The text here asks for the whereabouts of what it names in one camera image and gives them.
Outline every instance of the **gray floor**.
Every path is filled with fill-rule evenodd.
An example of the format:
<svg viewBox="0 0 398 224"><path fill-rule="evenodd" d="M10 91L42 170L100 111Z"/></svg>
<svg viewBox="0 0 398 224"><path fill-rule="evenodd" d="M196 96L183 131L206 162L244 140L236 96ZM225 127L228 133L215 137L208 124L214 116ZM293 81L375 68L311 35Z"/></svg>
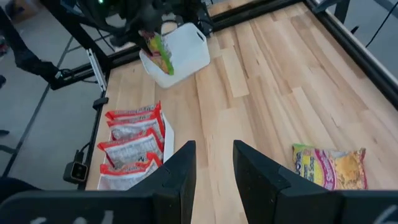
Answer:
<svg viewBox="0 0 398 224"><path fill-rule="evenodd" d="M386 15L387 11L373 0L351 0L345 25L348 29L359 26L356 37L366 44ZM391 16L369 48L395 75L398 74L395 62L398 44L394 41L398 39L397 22ZM60 68L88 62L78 42L71 41L71 35L45 10L16 27L40 58L54 64L63 59ZM95 29L85 29L92 38L100 37ZM112 52L102 40L98 44L106 54ZM62 58L68 49L74 50ZM0 144L20 149L9 176L43 189L75 189L75 185L62 180L62 174L75 151L89 141L95 118L91 106L100 96L98 86L76 83L61 90L48 90L41 78L16 68L12 52L0 61L0 73L7 78L7 84L0 90L0 129L11 131L0 139ZM35 110L38 113L32 119ZM9 154L0 152L0 174L10 158Z"/></svg>

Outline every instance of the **red snack packet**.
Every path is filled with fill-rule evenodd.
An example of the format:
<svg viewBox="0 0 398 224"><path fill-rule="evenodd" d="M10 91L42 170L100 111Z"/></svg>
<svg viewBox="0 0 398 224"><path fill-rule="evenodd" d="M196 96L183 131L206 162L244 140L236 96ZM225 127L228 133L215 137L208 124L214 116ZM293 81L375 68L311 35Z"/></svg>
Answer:
<svg viewBox="0 0 398 224"><path fill-rule="evenodd" d="M159 110L139 116L134 115L122 121L108 121L108 126L111 128L112 139L115 140L128 139L141 131L153 128L160 141L164 142L165 127Z"/></svg>
<svg viewBox="0 0 398 224"><path fill-rule="evenodd" d="M142 108L136 110L116 110L116 111L108 111L106 112L105 116L110 120L125 120L130 119L135 116L144 115L147 113L151 113L154 111L160 111L162 113L162 106L160 102L154 105L143 106Z"/></svg>
<svg viewBox="0 0 398 224"><path fill-rule="evenodd" d="M107 190L129 190L162 165L155 153L148 152L146 157L148 158L146 162L133 162L122 166L120 169L101 164L99 167L101 173L99 184L106 186Z"/></svg>
<svg viewBox="0 0 398 224"><path fill-rule="evenodd" d="M164 144L153 128L149 128L130 139L101 142L98 148L106 153L109 163L117 168L132 162L147 161L147 152L155 153L162 160Z"/></svg>

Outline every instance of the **white basket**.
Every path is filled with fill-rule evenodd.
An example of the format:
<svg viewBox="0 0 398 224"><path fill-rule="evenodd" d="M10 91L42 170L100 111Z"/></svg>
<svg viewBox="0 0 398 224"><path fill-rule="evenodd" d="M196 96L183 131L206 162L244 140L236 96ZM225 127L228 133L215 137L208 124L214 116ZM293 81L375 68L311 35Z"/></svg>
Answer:
<svg viewBox="0 0 398 224"><path fill-rule="evenodd" d="M164 73L142 50L139 52L146 72L162 88L176 84L210 63L206 37L192 23L167 34L164 41L172 54L174 75Z"/></svg>
<svg viewBox="0 0 398 224"><path fill-rule="evenodd" d="M164 139L164 151L163 151L163 163L165 163L174 154L174 130L170 123L167 121L163 114L163 120L165 124L165 139ZM97 185L98 190L109 190L107 184L100 177Z"/></svg>

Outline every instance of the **instant noodle bag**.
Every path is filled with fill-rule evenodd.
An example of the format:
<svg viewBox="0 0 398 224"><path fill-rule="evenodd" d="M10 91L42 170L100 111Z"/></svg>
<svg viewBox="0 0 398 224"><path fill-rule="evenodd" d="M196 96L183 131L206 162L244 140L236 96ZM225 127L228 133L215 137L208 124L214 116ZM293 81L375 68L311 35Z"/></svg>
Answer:
<svg viewBox="0 0 398 224"><path fill-rule="evenodd" d="M367 189L363 165L365 149L353 152L293 145L296 173L328 190Z"/></svg>
<svg viewBox="0 0 398 224"><path fill-rule="evenodd" d="M155 153L162 160L164 144L153 128L149 128L130 139L101 142L98 148L106 153L106 158L113 167L120 167L132 162L145 162L148 152Z"/></svg>
<svg viewBox="0 0 398 224"><path fill-rule="evenodd" d="M148 160L145 162L125 164L120 169L114 169L108 164L101 164L99 167L100 184L105 186L106 190L129 190L162 165L155 153L148 152L146 157Z"/></svg>
<svg viewBox="0 0 398 224"><path fill-rule="evenodd" d="M145 54L154 62L164 73L174 75L174 68L171 62L171 51L165 44L164 38L156 32L139 31L140 35L146 40L152 56Z"/></svg>
<svg viewBox="0 0 398 224"><path fill-rule="evenodd" d="M129 139L141 131L153 128L160 141L164 142L165 125L160 102L137 110L109 111L105 116L111 119L107 124L111 128L113 140Z"/></svg>

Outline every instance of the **wooden tabletop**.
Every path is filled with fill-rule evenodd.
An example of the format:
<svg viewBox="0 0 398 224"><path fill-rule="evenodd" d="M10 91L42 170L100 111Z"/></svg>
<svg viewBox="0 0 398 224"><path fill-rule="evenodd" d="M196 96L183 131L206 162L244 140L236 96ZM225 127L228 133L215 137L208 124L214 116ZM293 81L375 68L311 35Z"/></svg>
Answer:
<svg viewBox="0 0 398 224"><path fill-rule="evenodd" d="M244 1L214 5L217 14ZM165 90L140 61L113 70L103 116L162 102L175 150L197 142L192 223L245 223L234 180L233 140L293 168L292 144L353 151L370 189L398 189L398 112L302 3L243 22L208 39L209 66ZM104 153L95 150L86 189L95 190Z"/></svg>

